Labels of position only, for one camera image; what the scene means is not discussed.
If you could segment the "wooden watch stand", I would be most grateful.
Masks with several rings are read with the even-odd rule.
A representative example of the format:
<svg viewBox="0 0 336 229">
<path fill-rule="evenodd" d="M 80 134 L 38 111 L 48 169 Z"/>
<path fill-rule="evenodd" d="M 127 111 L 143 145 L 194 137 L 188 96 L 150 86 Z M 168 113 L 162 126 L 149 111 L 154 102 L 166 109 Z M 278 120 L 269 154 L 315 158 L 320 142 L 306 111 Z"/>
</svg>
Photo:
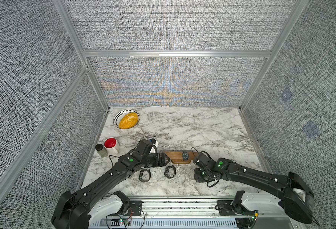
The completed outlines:
<svg viewBox="0 0 336 229">
<path fill-rule="evenodd" d="M 182 151 L 166 151 L 165 153 L 171 158 L 173 164 L 190 164 L 198 155 L 197 152 L 187 151 L 189 153 L 188 161 L 183 161 Z"/>
</svg>

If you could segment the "black slim watch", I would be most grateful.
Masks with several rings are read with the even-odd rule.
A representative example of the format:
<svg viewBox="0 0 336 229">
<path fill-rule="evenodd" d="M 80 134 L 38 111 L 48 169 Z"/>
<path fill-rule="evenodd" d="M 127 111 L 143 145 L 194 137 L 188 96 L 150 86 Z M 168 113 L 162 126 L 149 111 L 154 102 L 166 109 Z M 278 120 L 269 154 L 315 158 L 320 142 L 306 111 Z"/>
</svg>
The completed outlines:
<svg viewBox="0 0 336 229">
<path fill-rule="evenodd" d="M 217 179 L 211 179 L 211 180 L 208 180 L 207 181 L 207 187 L 208 188 L 212 188 L 214 187 L 215 185 L 217 185 L 219 183 L 219 180 Z"/>
<path fill-rule="evenodd" d="M 187 151 L 182 151 L 182 159 L 183 161 L 188 161 L 189 159 L 189 153 Z"/>
</svg>

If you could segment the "right white arm base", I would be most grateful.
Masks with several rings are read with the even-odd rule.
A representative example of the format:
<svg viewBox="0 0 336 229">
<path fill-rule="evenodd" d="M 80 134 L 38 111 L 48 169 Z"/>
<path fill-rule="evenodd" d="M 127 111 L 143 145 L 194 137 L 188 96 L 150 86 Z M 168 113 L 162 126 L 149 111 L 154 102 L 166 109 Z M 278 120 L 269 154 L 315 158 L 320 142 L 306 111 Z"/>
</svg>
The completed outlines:
<svg viewBox="0 0 336 229">
<path fill-rule="evenodd" d="M 262 217 L 285 217 L 284 210 L 279 205 L 280 199 L 269 193 L 249 193 L 238 191 L 231 205 L 242 207 L 248 211 L 258 211 Z"/>
</svg>

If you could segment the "left white arm base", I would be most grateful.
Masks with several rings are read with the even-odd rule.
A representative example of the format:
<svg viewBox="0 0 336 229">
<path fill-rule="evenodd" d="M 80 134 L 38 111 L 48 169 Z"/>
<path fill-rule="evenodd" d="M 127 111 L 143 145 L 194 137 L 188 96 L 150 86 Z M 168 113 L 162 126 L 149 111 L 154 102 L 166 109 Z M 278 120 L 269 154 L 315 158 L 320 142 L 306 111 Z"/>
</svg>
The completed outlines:
<svg viewBox="0 0 336 229">
<path fill-rule="evenodd" d="M 116 191 L 98 202 L 89 212 L 89 226 L 110 215 L 124 215 L 129 209 L 130 198 L 121 191 Z"/>
</svg>

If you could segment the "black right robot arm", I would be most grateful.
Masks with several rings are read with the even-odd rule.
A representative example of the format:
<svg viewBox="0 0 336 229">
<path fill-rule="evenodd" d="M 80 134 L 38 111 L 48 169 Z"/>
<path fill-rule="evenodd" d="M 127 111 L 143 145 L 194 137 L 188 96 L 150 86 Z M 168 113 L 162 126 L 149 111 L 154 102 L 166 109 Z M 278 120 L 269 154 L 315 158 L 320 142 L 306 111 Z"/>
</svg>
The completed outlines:
<svg viewBox="0 0 336 229">
<path fill-rule="evenodd" d="M 198 153 L 193 163 L 197 166 L 194 174 L 197 183 L 213 187 L 225 180 L 255 187 L 279 198 L 279 206 L 290 218 L 304 224 L 318 224 L 313 217 L 314 192 L 296 173 L 271 174 L 225 158 L 215 161 L 204 151 Z"/>
</svg>

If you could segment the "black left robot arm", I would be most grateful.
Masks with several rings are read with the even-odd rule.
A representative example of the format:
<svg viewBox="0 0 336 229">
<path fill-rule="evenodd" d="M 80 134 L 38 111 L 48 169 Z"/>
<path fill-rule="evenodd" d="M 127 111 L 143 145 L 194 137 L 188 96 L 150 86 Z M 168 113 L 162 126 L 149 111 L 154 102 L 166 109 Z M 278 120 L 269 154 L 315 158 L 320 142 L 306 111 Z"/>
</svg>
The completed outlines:
<svg viewBox="0 0 336 229">
<path fill-rule="evenodd" d="M 63 193 L 51 217 L 52 225 L 56 229 L 87 229 L 103 214 L 126 213 L 129 198 L 123 192 L 116 191 L 107 199 L 104 196 L 141 169 L 165 166 L 168 160 L 157 151 L 157 146 L 154 138 L 142 139 L 97 180 L 74 193 Z"/>
</svg>

